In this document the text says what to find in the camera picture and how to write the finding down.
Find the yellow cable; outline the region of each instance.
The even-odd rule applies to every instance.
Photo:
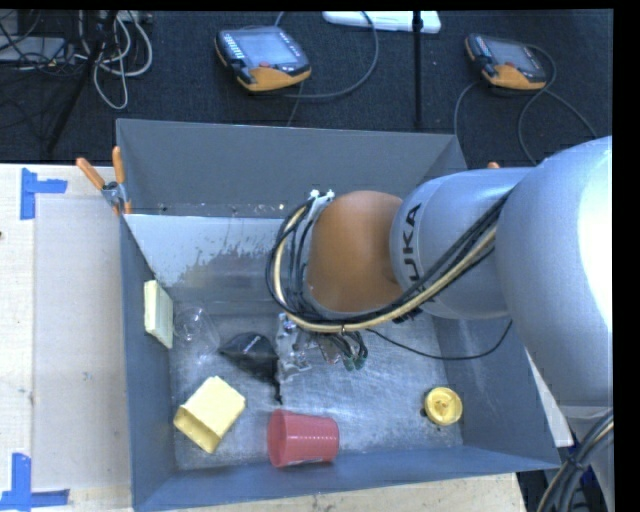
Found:
[[[304,207],[299,209],[291,218],[291,220],[287,223],[284,231],[289,229],[302,215],[304,211]],[[405,315],[409,311],[412,311],[417,306],[422,304],[423,302],[429,300],[435,294],[444,289],[447,285],[449,285],[454,279],[456,279],[464,270],[466,270],[471,264],[474,263],[474,259],[480,254],[483,250],[488,248],[496,236],[496,227],[494,226],[490,229],[478,242],[478,244],[471,250],[467,255],[451,270],[449,270],[445,275],[443,275],[440,279],[435,281],[429,288],[416,295],[413,299],[405,302],[404,304],[398,306],[393,311],[386,313],[384,315],[380,315],[377,318],[373,318],[371,320],[367,320],[364,322],[359,322],[355,324],[315,324],[313,322],[307,322],[306,320],[287,312],[287,316],[290,320],[295,322],[298,326],[303,329],[307,329],[309,331],[319,332],[319,333],[341,333],[348,331],[359,331],[362,329],[367,329],[370,327],[374,327],[376,325],[382,324],[384,322],[388,322],[395,318],[401,317]],[[287,304],[287,301],[284,298],[282,293],[282,286],[280,284],[280,263],[282,261],[282,253],[284,251],[286,239],[280,241],[276,248],[275,259],[274,259],[274,270],[273,270],[273,280],[274,280],[274,288],[278,299],[283,303]]]

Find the yellow block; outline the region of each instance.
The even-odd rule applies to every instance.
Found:
[[[167,348],[173,347],[173,301],[156,280],[144,283],[144,328]]]
[[[244,396],[229,384],[209,377],[178,408],[173,424],[205,452],[213,453],[245,405]]]

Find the metal rod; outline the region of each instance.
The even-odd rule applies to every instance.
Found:
[[[422,45],[420,40],[420,33],[424,23],[420,11],[413,11],[413,21],[411,23],[413,28],[413,55],[415,63],[415,99],[416,99],[416,130],[423,130],[422,121]]]

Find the blue tape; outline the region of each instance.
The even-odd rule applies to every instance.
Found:
[[[36,216],[36,194],[63,194],[67,190],[65,180],[38,181],[38,175],[22,168],[22,189],[20,198],[20,219]]]
[[[31,458],[22,453],[11,456],[11,490],[0,496],[0,510],[31,512],[33,507],[66,505],[69,489],[63,491],[31,492]]]

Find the handheld device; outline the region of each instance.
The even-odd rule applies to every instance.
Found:
[[[496,87],[527,92],[547,84],[544,68],[522,43],[470,34],[465,39],[465,47],[483,78]]]
[[[238,83],[252,92],[289,87],[311,74],[300,45],[277,26],[222,30],[215,47]]]

